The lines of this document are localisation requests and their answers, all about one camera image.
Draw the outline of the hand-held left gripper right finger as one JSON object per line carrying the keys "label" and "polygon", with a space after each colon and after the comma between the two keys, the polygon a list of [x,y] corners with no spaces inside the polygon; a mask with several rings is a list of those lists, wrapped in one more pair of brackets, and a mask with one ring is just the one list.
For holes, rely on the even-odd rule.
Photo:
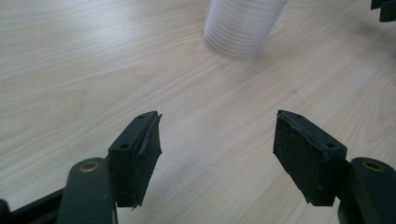
{"label": "hand-held left gripper right finger", "polygon": [[347,148],[302,115],[279,110],[273,153],[308,203],[331,206]]}

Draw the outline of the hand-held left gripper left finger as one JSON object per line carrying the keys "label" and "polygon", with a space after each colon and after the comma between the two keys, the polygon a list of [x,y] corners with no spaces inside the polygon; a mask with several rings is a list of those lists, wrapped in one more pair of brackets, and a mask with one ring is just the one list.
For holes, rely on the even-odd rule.
{"label": "hand-held left gripper left finger", "polygon": [[159,124],[151,111],[134,118],[108,150],[107,162],[117,207],[141,206],[162,154]]}

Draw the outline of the stack of clear plastic cups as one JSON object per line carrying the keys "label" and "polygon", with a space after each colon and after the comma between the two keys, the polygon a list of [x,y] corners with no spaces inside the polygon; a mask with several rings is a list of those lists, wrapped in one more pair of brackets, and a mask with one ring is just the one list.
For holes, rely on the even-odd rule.
{"label": "stack of clear plastic cups", "polygon": [[218,55],[247,60],[262,49],[289,0],[210,0],[203,40]]}

